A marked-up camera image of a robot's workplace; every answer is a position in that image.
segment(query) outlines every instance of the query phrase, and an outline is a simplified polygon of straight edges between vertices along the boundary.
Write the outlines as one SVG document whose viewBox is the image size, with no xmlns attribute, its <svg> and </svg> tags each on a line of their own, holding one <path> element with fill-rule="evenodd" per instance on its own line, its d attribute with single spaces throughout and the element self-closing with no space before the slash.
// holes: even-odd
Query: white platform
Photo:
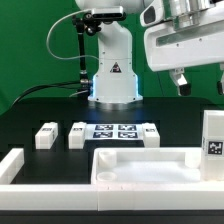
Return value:
<svg viewBox="0 0 224 224">
<path fill-rule="evenodd" d="M 0 210 L 223 210 L 224 182 L 200 180 L 200 155 L 201 148 L 96 149 L 92 184 L 1 184 Z"/>
</svg>

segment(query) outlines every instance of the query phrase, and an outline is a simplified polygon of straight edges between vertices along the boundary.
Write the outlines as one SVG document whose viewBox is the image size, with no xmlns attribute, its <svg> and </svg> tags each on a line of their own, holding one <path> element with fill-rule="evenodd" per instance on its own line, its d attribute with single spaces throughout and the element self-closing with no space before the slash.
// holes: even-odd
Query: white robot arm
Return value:
<svg viewBox="0 0 224 224">
<path fill-rule="evenodd" d="M 93 7 L 106 12 L 122 6 L 126 13 L 142 12 L 141 24 L 149 27 L 144 36 L 148 65 L 152 71 L 169 70 L 179 95 L 190 94 L 191 86 L 184 77 L 186 67 L 220 63 L 224 71 L 223 0 L 76 0 L 76 3 L 81 9 Z M 94 77 L 90 101 L 110 106 L 141 101 L 131 66 L 131 49 L 132 37 L 127 29 L 116 22 L 102 25 L 99 71 Z M 116 68 L 122 74 L 113 72 Z M 223 94 L 224 76 L 218 86 Z"/>
<path fill-rule="evenodd" d="M 223 0 L 154 0 L 141 23 L 150 27 L 144 37 L 149 67 L 169 70 L 179 95 L 190 91 L 184 68 L 220 63 L 224 71 Z M 218 90 L 223 94 L 224 78 Z"/>
<path fill-rule="evenodd" d="M 81 9 L 91 9 L 90 20 L 99 18 L 99 70 L 93 78 L 91 105 L 104 109 L 126 109 L 142 101 L 138 94 L 138 78 L 132 70 L 132 35 L 117 22 L 104 18 L 127 13 L 139 13 L 151 0 L 76 0 Z"/>
</svg>

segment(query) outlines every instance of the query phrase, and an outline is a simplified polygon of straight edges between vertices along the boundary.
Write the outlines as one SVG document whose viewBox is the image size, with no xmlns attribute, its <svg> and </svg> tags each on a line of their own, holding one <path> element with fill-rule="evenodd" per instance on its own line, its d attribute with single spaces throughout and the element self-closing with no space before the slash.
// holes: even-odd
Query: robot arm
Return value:
<svg viewBox="0 0 224 224">
<path fill-rule="evenodd" d="M 122 6 L 126 13 L 140 13 L 152 0 L 76 0 L 80 9 Z"/>
<path fill-rule="evenodd" d="M 141 23 L 149 27 L 144 36 L 149 67 L 169 70 L 179 95 L 190 93 L 184 68 L 220 63 L 224 71 L 223 0 L 154 0 Z M 224 93 L 224 77 L 218 90 Z"/>
</svg>

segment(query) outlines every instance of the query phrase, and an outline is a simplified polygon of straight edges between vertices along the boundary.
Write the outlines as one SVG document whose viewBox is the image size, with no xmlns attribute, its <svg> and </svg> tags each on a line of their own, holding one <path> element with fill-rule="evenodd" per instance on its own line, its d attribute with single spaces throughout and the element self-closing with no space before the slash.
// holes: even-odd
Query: green wall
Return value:
<svg viewBox="0 0 224 224">
<path fill-rule="evenodd" d="M 77 11 L 73 0 L 1 0 L 0 5 L 0 113 L 6 111 L 24 90 L 35 85 L 78 79 L 78 61 L 52 58 L 45 46 L 46 36 L 55 21 Z M 139 75 L 140 93 L 152 97 L 178 97 L 167 72 L 155 74 L 148 68 L 144 53 L 144 29 L 138 15 L 131 15 L 122 24 L 134 37 L 134 71 Z M 97 56 L 97 39 L 86 38 L 86 53 Z M 61 24 L 52 36 L 51 47 L 61 56 L 78 54 L 77 37 L 70 20 Z M 97 61 L 88 59 L 88 71 L 97 71 Z M 219 65 L 186 69 L 192 83 L 192 96 L 222 103 L 216 82 L 221 78 Z M 44 90 L 32 97 L 69 96 L 71 90 Z"/>
</svg>

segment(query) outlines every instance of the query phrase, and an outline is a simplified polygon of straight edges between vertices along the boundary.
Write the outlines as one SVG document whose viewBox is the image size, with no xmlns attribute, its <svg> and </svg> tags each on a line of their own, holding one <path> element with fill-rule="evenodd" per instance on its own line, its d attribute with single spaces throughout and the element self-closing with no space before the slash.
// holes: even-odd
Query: black table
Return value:
<svg viewBox="0 0 224 224">
<path fill-rule="evenodd" d="M 0 159 L 24 148 L 25 165 L 12 184 L 89 184 L 92 155 L 98 147 L 143 147 L 142 141 L 86 141 L 83 150 L 68 149 L 74 122 L 88 124 L 155 123 L 161 147 L 199 147 L 203 111 L 219 109 L 199 98 L 145 98 L 124 111 L 90 108 L 78 98 L 32 98 L 0 116 Z M 51 150 L 35 149 L 34 136 L 46 122 L 59 124 Z M 224 223 L 224 211 L 0 211 L 0 223 Z"/>
</svg>

